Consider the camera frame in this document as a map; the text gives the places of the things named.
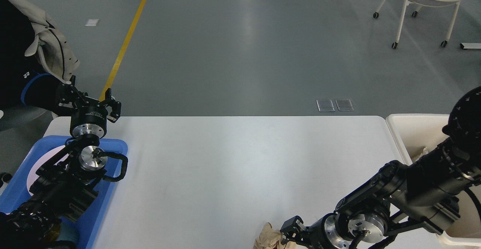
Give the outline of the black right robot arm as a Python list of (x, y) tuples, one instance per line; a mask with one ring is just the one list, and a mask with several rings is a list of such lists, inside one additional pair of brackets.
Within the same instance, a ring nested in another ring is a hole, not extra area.
[(480, 184), (480, 105), (477, 87), (455, 104), (442, 129), (447, 138), (432, 151), (411, 165), (386, 163), (311, 226), (300, 216), (286, 220), (280, 243), (356, 249), (365, 242), (384, 249), (414, 229), (441, 235), (460, 218), (457, 195)]

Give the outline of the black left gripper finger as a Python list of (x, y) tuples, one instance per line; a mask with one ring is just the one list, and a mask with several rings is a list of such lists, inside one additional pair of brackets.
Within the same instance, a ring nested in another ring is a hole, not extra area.
[(83, 93), (76, 88), (76, 79), (77, 77), (72, 75), (68, 81), (58, 87), (56, 100), (59, 107), (79, 109), (92, 105), (92, 98), (88, 93)]
[(100, 106), (107, 110), (106, 118), (111, 122), (115, 123), (121, 116), (122, 103), (112, 95), (112, 89), (107, 88), (104, 93), (104, 99), (100, 101)]

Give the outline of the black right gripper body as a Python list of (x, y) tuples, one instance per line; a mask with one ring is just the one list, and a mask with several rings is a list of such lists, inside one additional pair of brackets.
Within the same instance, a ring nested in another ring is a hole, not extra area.
[(336, 226), (336, 214), (327, 214), (306, 228), (310, 249), (347, 249), (354, 238), (342, 236), (341, 228)]

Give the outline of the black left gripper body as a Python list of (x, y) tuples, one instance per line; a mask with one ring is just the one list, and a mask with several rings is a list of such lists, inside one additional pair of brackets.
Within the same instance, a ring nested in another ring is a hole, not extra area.
[(103, 107), (84, 106), (74, 109), (70, 122), (70, 135), (77, 138), (83, 134), (94, 134), (100, 139), (107, 132), (107, 110)]

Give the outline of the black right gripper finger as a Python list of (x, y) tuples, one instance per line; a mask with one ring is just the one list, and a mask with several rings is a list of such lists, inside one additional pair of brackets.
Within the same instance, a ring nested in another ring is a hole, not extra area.
[(281, 229), (281, 245), (294, 242), (304, 247), (311, 247), (311, 241), (308, 237), (307, 227), (304, 225), (302, 218), (298, 215), (287, 219)]

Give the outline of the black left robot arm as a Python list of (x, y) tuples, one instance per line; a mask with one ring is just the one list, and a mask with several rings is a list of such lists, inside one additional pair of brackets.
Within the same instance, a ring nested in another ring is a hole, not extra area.
[(1, 213), (2, 249), (75, 249), (68, 240), (48, 239), (64, 217), (76, 222), (98, 197), (101, 181), (119, 182), (126, 176), (126, 155), (101, 149), (107, 122), (121, 116), (121, 103), (107, 88), (103, 100), (79, 91), (75, 77), (62, 82), (48, 74), (31, 79), (20, 100), (28, 106), (69, 116), (70, 138), (37, 170), (32, 196), (11, 213)]

